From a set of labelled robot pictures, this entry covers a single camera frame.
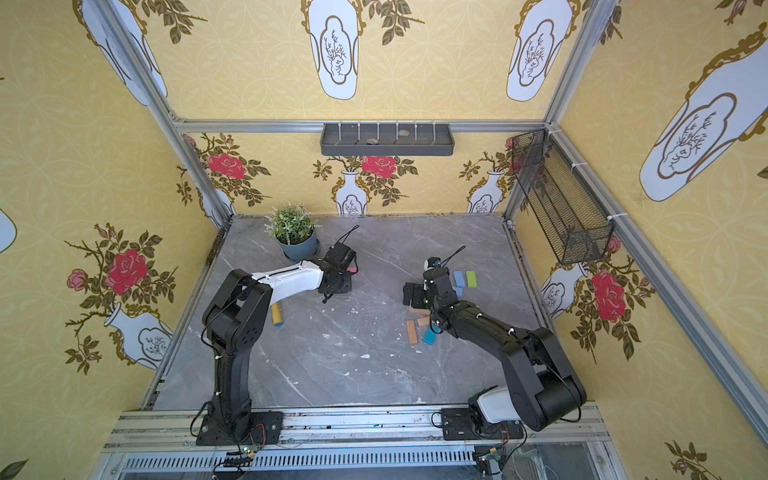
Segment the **left circuit board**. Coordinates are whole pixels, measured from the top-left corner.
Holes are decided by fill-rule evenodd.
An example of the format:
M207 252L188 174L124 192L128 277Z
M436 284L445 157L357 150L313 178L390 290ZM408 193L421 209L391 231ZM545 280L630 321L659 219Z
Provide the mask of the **left circuit board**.
M250 467L254 458L259 453L258 449L245 447L238 451L227 452L224 459L219 466L221 468L235 468L236 470L243 470L246 467Z

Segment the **green block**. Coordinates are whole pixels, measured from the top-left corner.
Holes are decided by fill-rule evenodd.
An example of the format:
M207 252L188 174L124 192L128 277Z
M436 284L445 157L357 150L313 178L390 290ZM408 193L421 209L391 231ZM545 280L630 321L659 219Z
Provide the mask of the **green block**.
M475 271L467 271L466 272L466 285L468 288L477 288L478 282L477 282L477 275Z

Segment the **aluminium front rail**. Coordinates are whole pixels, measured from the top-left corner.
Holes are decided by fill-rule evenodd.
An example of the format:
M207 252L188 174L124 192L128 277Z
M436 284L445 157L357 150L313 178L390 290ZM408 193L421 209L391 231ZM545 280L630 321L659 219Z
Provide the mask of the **aluminium front rail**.
M475 446L502 446L502 478L625 479L618 451L593 403L577 422L557 422L541 432L522 425L521 440L447 441L439 411L462 404L352 405L269 408L280 411L283 427L276 445L197 446L202 420L190 410L123 413L91 474L94 479L234 479L251 472L342 469L468 467ZM221 468L227 452L245 447L259 453L243 470Z

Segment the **grey wall shelf tray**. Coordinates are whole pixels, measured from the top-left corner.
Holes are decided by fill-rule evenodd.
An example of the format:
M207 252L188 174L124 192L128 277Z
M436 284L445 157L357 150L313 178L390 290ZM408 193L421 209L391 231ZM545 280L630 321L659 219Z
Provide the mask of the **grey wall shelf tray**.
M339 121L323 125L320 149L326 157L452 156L455 139L448 123Z

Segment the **teal block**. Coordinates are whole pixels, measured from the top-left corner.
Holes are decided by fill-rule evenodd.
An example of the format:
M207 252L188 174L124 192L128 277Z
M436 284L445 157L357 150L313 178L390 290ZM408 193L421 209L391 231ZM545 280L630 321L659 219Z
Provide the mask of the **teal block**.
M428 327L427 330L425 331L423 342L426 345L433 345L436 338L437 338L437 333L431 327Z

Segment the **right circuit board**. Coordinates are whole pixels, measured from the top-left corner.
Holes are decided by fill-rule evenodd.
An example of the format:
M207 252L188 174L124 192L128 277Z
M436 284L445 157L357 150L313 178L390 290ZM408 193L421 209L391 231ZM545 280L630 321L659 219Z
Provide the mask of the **right circuit board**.
M472 454L475 469L483 478L501 479L500 460L503 453L504 448L502 446L475 446Z

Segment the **wooden block lower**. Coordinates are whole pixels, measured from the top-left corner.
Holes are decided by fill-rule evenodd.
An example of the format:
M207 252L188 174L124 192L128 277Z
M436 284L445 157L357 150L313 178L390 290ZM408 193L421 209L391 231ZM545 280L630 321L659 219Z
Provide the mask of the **wooden block lower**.
M410 345L417 345L419 343L418 330L416 323L413 320L406 321L407 338Z

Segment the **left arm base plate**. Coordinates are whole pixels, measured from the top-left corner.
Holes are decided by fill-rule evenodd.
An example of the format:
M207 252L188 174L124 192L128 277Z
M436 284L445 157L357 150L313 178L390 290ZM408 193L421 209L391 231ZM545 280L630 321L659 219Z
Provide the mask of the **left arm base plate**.
M218 414L207 412L197 433L197 446L276 445L283 427L280 411L250 412L226 422Z

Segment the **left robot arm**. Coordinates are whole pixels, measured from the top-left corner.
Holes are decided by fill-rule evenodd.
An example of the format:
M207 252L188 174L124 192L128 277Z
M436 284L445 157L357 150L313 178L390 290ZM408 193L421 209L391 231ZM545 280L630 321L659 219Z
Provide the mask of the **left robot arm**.
M232 270L203 315L202 340L214 351L214 393L201 408L198 446L275 445L280 411L255 412L249 392L251 350L272 308L294 295L317 291L328 301L351 291L356 252L338 241L322 258L263 273Z

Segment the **circuit board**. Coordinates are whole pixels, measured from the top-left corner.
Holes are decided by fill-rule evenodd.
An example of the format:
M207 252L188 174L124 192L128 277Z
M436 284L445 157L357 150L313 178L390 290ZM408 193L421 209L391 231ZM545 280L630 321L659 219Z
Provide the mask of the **circuit board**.
M500 460L503 453L504 448L502 446L475 446L472 454L475 469L483 478L501 479Z
M221 468L235 468L236 470L243 470L246 467L250 467L254 458L259 453L258 449L245 447L238 451L227 452L224 459L219 466Z

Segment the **potted green plant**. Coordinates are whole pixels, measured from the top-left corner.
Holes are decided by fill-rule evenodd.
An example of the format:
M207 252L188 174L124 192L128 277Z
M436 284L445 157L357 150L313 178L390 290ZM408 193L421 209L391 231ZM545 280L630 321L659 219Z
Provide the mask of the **potted green plant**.
M286 204L267 216L267 233L293 262L309 260L319 249L316 223L302 204Z

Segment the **yellow toy shovel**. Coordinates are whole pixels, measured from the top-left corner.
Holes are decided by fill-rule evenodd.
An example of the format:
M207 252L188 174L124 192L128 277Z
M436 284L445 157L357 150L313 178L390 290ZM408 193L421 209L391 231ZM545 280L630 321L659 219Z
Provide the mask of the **yellow toy shovel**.
M274 303L271 305L271 316L272 316L272 323L275 327L280 327L283 325L281 308L278 303Z

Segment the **light blue block upper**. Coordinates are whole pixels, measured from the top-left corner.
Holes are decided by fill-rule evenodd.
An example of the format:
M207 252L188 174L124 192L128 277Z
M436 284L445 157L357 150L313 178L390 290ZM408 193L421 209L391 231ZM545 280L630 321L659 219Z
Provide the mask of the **light blue block upper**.
M454 271L453 278L456 288L464 289L466 287L466 280L464 274L461 271Z

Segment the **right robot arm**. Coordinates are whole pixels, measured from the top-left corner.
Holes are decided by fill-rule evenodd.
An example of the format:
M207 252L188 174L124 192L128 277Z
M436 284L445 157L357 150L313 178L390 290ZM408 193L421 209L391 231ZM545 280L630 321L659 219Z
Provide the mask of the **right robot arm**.
M573 411L579 413L587 402L585 388L554 333L508 325L461 299L446 260L426 260L423 280L404 285L403 303L428 310L435 334L472 343L500 362L505 384L468 401L477 427L520 421L541 431Z

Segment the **wooden block upper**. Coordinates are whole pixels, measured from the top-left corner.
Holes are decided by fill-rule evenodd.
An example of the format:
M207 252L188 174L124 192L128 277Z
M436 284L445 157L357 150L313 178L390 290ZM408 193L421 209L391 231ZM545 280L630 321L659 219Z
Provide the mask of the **wooden block upper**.
M408 312L411 315L417 315L419 317L428 317L431 315L431 312L428 309L417 309L413 307L409 307Z

